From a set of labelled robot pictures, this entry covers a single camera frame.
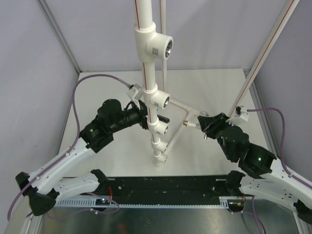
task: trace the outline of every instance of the red stripe on pipe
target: red stripe on pipe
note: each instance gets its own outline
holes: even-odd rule
[[[291,8],[291,6],[292,6],[293,2],[294,2],[294,0],[292,0],[292,2],[291,2],[291,4],[290,4],[290,6],[288,7],[288,9],[287,9],[287,11],[286,11],[286,13],[285,13],[285,15],[284,15],[284,17],[283,17],[282,21],[279,23],[279,25],[278,25],[278,27],[277,27],[277,29],[276,29],[276,31],[275,31],[275,33],[274,33],[273,37],[271,38],[271,40],[270,40],[270,42],[269,42],[269,44],[268,44],[267,48],[265,49],[265,51],[264,51],[263,55],[261,56],[261,59],[259,60],[259,62],[258,62],[258,64],[257,64],[257,66],[255,67],[255,70],[253,71],[252,75],[250,76],[250,79],[249,79],[249,81],[248,81],[247,85],[245,86],[245,88],[244,88],[244,90],[243,90],[242,94],[240,95],[240,97],[239,97],[239,99],[238,99],[237,103],[235,104],[235,106],[239,103],[239,101],[240,101],[241,97],[243,96],[243,93],[245,92],[245,90],[246,90],[246,88],[247,88],[248,84],[249,84],[249,83],[250,83],[250,81],[252,80],[252,77],[253,77],[253,75],[254,75],[255,71],[257,70],[257,68],[258,68],[258,66],[259,66],[259,64],[260,64],[260,62],[262,61],[263,56],[264,56],[264,55],[265,55],[265,53],[267,52],[267,50],[268,50],[268,48],[269,48],[269,46],[270,46],[270,44],[271,44],[271,42],[272,42],[272,40],[273,40],[273,38],[274,38],[275,34],[277,33],[277,31],[278,31],[279,27],[281,26],[282,22],[284,21],[284,18],[285,18],[285,16],[287,15],[287,13],[289,12],[289,9]]]
[[[152,118],[151,118],[151,109],[148,108],[148,112],[150,113],[150,123],[152,123]]]
[[[145,74],[145,65],[143,63],[143,72],[144,72],[144,83],[145,83],[145,89],[147,90],[147,84],[146,84],[146,74]]]
[[[137,27],[140,28],[140,23],[138,21],[138,12],[137,12],[137,0],[135,0],[135,5],[136,5],[136,19],[137,19]]]

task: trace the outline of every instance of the robotic arm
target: robotic arm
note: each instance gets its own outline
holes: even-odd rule
[[[249,136],[236,126],[248,121],[244,107],[237,107],[233,118],[221,113],[214,117],[198,116],[197,119],[205,138],[216,139],[226,158],[238,162],[239,168],[246,173],[232,171],[228,174],[226,186],[232,195],[256,195],[297,212],[299,218],[312,223],[312,183],[291,169],[288,169],[291,172],[288,175],[279,158],[249,142]]]
[[[42,215],[54,207],[56,202],[86,192],[103,194],[107,190],[107,177],[97,169],[87,175],[61,180],[63,176],[76,165],[85,162],[106,145],[114,140],[113,133],[118,132],[134,124],[139,124],[143,129],[148,129],[147,108],[138,100],[130,102],[122,110],[121,104],[116,99],[106,100],[97,110],[97,116],[80,132],[75,147],[66,154],[66,157],[41,177],[37,175],[56,162],[69,148],[54,157],[40,169],[27,174],[24,172],[16,176],[20,189],[24,188],[32,179],[37,180],[23,193],[29,196],[30,207],[35,216]],[[158,116],[166,123],[169,119]]]

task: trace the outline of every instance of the white backdrop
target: white backdrop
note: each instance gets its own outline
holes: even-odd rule
[[[34,0],[0,1],[0,233],[19,187],[57,150],[77,80]]]
[[[46,2],[81,70],[140,69],[132,0]],[[160,31],[159,0],[152,2]],[[167,0],[167,33],[175,40],[168,68],[251,68],[285,2]]]

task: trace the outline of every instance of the white clamp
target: white clamp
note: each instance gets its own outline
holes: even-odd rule
[[[131,101],[133,101],[134,104],[138,107],[138,109],[141,110],[139,103],[139,100],[143,96],[143,90],[141,86],[139,86],[138,84],[132,85],[129,91],[127,92],[127,95],[131,99]]]
[[[234,117],[229,118],[226,122],[231,125],[240,125],[243,123],[247,123],[249,120],[249,113],[247,112],[247,108],[243,106],[237,106]]]
[[[168,131],[168,124],[163,121],[160,121],[158,117],[155,123],[150,123],[149,121],[147,121],[147,125],[148,129],[151,132],[160,134],[162,136],[165,135],[166,132]]]
[[[159,141],[158,141],[158,142],[153,142],[153,141],[151,140],[151,143],[152,143],[152,148],[153,148],[154,150],[159,150],[159,151],[161,151],[162,153],[166,151],[167,146],[168,146],[168,143],[165,142],[165,141],[160,140],[160,138],[159,138]]]

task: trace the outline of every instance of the white pipe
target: white pipe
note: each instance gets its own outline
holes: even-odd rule
[[[151,0],[134,0],[136,9],[136,51],[142,62],[143,98],[148,112],[148,128],[151,132],[152,148],[157,165],[166,161],[164,143],[159,138],[167,132],[167,124],[159,121],[157,108],[164,109],[170,100],[170,95],[158,90],[155,79],[155,59],[167,60],[171,54],[173,38],[156,32],[152,16]]]
[[[241,100],[244,98],[245,94],[248,92],[249,87],[251,86],[252,82],[254,81],[256,75],[258,74],[262,64],[264,63],[264,60],[268,56],[269,52],[271,51],[273,45],[275,44],[277,38],[279,37],[280,33],[282,32],[283,28],[285,27],[289,17],[292,15],[295,7],[297,6],[299,0],[288,0],[280,15],[278,16],[267,40],[265,41],[255,63],[253,64],[253,67],[251,68],[247,79],[241,88],[233,106],[231,107],[231,110],[228,114],[228,116],[231,116],[234,113],[234,110],[237,105],[241,102]]]
[[[166,0],[160,0],[160,31],[162,34],[167,34],[167,13]],[[167,61],[162,61],[162,81],[163,90],[167,92]]]
[[[160,28],[162,34],[167,34],[167,6],[166,0],[160,0]]]
[[[153,23],[152,1],[135,0],[136,26],[139,29],[148,29]]]
[[[155,63],[143,63],[142,65],[143,77],[144,77],[144,88],[146,90],[153,90],[156,86],[155,80]]]

